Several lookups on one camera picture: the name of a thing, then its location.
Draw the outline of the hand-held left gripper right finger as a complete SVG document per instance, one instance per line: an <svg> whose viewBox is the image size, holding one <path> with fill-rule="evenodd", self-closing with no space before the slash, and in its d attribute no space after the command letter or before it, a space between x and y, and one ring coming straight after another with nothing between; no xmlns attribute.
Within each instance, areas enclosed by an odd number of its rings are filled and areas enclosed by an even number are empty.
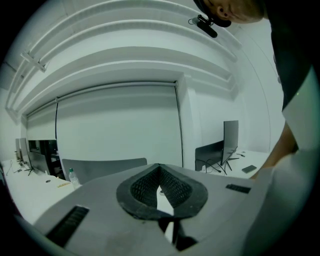
<svg viewBox="0 0 320 256"><path fill-rule="evenodd" d="M173 244L160 256L242 256L258 212L257 183L159 165L158 180L173 205Z"/></svg>

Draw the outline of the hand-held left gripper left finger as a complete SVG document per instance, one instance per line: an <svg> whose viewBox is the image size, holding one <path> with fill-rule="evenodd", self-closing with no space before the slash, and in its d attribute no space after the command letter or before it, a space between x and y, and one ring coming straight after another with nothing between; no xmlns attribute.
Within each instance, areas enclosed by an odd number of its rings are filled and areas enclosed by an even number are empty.
<svg viewBox="0 0 320 256"><path fill-rule="evenodd" d="M172 256L178 250L166 239L158 222L133 218L120 206L117 187L147 166L128 169L93 179L49 209L35 222L43 235L49 232L73 207L88 209L65 249L81 256Z"/></svg>

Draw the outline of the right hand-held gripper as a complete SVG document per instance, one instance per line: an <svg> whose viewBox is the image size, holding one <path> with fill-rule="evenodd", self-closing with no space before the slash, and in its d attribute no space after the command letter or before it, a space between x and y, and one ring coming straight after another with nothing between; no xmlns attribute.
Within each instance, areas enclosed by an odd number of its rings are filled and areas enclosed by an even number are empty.
<svg viewBox="0 0 320 256"><path fill-rule="evenodd" d="M273 167L261 210L245 242L245 255L261 255L290 228L312 191L319 165L319 150L298 150Z"/></svg>

